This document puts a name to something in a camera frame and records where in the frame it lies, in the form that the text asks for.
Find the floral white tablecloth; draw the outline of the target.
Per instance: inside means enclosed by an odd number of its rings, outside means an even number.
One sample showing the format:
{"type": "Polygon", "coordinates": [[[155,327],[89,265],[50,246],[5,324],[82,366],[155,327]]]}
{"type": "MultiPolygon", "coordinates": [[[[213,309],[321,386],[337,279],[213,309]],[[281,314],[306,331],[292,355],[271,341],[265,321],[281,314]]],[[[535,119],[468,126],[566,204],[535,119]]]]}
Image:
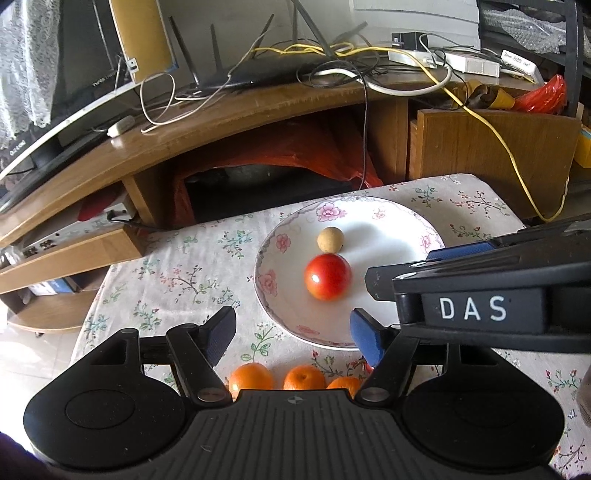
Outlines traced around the floral white tablecloth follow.
{"type": "MultiPolygon", "coordinates": [[[[424,259],[441,247],[490,240],[525,225],[484,181],[468,174],[434,177],[363,191],[352,199],[322,199],[217,220],[148,237],[147,253],[111,266],[82,325],[71,363],[122,328],[156,336],[177,324],[204,323],[223,306],[235,308],[236,334],[215,371],[228,385],[236,368],[252,362],[266,366],[277,389],[287,372],[311,365],[328,383],[336,378],[369,376],[359,350],[335,350],[349,342],[349,313],[365,308],[385,325],[398,324],[392,303],[367,293],[363,276],[373,265],[424,259]],[[342,256],[353,270],[348,295],[322,302],[308,293],[304,269],[321,254],[318,234],[335,226],[345,234],[342,256]]],[[[590,428],[581,418],[576,394],[590,367],[590,355],[496,350],[535,380],[563,409],[565,428],[550,464],[564,479],[590,475],[590,428]]],[[[384,436],[348,439],[328,431],[314,433],[297,423],[297,433],[273,440],[270,434],[288,425],[294,405],[263,413],[256,406],[243,424],[232,427],[228,441],[256,434],[245,445],[245,466],[231,460],[206,460],[207,474],[226,472],[231,479],[410,479],[399,469],[403,458],[388,453],[386,473],[376,454],[386,453],[384,436]],[[271,455],[296,445],[310,460],[279,467],[263,464],[271,455]]]]}

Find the brown cardboard panel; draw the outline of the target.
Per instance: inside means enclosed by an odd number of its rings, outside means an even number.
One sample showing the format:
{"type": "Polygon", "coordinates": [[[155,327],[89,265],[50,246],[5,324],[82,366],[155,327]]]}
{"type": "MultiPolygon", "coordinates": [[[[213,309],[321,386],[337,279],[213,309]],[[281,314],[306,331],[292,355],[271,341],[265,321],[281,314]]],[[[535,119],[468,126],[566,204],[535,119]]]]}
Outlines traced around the brown cardboard panel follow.
{"type": "Polygon", "coordinates": [[[411,123],[408,178],[469,173],[521,218],[549,218],[561,205],[581,130],[566,116],[423,109],[411,123]]]}

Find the blue white cardboard box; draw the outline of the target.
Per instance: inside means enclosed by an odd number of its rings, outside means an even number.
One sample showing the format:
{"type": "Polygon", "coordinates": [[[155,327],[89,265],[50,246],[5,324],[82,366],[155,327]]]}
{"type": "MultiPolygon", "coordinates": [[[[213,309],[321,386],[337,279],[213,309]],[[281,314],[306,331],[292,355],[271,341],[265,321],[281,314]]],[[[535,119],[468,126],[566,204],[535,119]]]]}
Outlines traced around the blue white cardboard box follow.
{"type": "Polygon", "coordinates": [[[76,286],[64,278],[48,280],[30,285],[29,290],[37,297],[72,294],[77,292],[76,286]]]}

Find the black wifi router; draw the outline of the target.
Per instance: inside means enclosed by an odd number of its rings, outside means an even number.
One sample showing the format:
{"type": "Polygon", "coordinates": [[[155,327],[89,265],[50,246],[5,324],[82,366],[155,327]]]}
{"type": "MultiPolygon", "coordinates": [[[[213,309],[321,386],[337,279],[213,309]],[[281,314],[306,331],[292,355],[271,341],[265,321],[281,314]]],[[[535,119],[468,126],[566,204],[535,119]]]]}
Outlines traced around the black wifi router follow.
{"type": "Polygon", "coordinates": [[[294,83],[367,37],[353,1],[166,1],[180,96],[294,83]]]}

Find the red plastic bag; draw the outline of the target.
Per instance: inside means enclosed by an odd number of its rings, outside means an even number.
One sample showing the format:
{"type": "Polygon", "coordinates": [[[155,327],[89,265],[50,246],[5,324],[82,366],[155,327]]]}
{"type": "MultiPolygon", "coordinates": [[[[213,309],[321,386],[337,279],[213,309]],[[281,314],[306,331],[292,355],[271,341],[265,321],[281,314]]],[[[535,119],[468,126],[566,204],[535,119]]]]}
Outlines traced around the red plastic bag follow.
{"type": "Polygon", "coordinates": [[[545,85],[518,97],[513,111],[536,114],[560,114],[567,103],[567,84],[562,75],[554,75],[545,85]]]}

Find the white floral ceramic bowl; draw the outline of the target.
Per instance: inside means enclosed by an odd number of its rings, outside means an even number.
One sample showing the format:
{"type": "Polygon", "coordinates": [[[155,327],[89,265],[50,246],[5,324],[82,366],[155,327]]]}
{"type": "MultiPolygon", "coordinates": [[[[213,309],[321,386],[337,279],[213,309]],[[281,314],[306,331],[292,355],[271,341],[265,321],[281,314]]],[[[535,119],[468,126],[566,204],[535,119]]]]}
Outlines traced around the white floral ceramic bowl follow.
{"type": "Polygon", "coordinates": [[[362,308],[394,325],[394,303],[368,293],[370,267],[422,261],[443,239],[420,214],[392,200],[341,196],[312,203],[287,216],[256,255],[260,306],[301,341],[352,350],[349,315],[362,308]]]}

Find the large red tomato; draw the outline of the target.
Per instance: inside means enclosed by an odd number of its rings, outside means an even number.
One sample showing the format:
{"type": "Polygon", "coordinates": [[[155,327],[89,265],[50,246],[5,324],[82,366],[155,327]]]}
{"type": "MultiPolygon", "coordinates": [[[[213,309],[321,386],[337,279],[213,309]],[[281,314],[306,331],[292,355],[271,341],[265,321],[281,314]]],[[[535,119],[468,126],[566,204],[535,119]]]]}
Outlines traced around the large red tomato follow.
{"type": "Polygon", "coordinates": [[[349,262],[338,254],[315,256],[304,269],[305,288],[321,301],[335,301],[344,296],[352,278],[349,262]]]}

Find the wooden TV cabinet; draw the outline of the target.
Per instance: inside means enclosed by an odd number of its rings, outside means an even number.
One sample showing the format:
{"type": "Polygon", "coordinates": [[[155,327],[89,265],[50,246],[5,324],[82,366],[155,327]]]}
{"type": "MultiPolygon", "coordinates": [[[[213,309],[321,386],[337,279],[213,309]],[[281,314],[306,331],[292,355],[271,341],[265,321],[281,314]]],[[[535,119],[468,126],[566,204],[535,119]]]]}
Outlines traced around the wooden TV cabinet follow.
{"type": "Polygon", "coordinates": [[[186,226],[195,217],[175,193],[175,178],[214,167],[263,163],[263,151],[342,152],[332,166],[356,178],[370,152],[386,184],[453,173],[488,182],[516,214],[530,218],[559,207],[581,124],[573,117],[502,110],[423,109],[362,88],[301,84],[228,95],[162,132],[132,129],[80,157],[1,218],[9,246],[96,191],[125,187],[151,226],[186,226]]]}

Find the red cloth under cabinet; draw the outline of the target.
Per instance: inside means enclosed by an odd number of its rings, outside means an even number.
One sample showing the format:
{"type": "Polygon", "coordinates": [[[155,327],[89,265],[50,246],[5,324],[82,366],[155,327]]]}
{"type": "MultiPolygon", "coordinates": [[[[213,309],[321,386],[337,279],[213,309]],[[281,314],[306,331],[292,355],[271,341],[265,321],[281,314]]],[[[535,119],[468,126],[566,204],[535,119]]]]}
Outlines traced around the red cloth under cabinet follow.
{"type": "Polygon", "coordinates": [[[232,135],[175,158],[171,223],[185,227],[199,220],[185,181],[193,174],[232,167],[271,166],[307,169],[335,181],[381,186],[363,137],[348,120],[297,118],[232,135]]]}

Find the white power strip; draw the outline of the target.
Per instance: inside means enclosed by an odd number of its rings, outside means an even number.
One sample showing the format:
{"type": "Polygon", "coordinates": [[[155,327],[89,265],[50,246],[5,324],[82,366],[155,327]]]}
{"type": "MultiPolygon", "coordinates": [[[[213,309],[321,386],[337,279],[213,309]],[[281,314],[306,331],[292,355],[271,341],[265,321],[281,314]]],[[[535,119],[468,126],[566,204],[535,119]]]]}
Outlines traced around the white power strip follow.
{"type": "Polygon", "coordinates": [[[481,52],[470,49],[442,48],[430,51],[390,49],[391,61],[411,67],[422,65],[437,69],[449,65],[454,71],[473,75],[499,78],[501,65],[496,60],[486,58],[481,52]]]}

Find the round orange mandarin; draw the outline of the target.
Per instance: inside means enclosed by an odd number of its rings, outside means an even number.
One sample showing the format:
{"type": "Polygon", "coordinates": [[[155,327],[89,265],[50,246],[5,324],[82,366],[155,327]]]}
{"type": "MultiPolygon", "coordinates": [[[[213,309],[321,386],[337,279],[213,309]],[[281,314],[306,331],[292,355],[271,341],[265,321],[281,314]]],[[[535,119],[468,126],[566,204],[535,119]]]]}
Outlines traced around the round orange mandarin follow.
{"type": "Polygon", "coordinates": [[[270,370],[260,363],[239,366],[228,377],[228,390],[232,399],[238,398],[242,390],[273,390],[274,379],[270,370]]]}

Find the black television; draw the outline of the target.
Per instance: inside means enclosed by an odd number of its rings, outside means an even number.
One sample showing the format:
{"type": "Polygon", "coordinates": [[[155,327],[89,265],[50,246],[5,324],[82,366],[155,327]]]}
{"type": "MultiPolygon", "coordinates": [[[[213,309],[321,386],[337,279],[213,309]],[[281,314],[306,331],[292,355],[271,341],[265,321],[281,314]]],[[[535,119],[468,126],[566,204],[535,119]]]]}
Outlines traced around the black television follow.
{"type": "Polygon", "coordinates": [[[175,67],[157,1],[2,2],[1,210],[105,136],[63,130],[175,67]]]}

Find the silver set-top box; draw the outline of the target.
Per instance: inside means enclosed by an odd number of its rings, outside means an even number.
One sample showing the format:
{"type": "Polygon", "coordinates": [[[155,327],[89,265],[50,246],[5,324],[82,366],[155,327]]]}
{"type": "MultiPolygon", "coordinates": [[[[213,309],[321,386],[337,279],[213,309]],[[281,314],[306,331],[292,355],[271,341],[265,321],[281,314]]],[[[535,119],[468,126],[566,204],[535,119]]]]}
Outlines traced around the silver set-top box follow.
{"type": "Polygon", "coordinates": [[[135,207],[127,198],[115,200],[87,220],[79,219],[81,207],[81,203],[68,207],[2,249],[1,268],[17,265],[64,243],[108,232],[138,217],[135,207]]]}

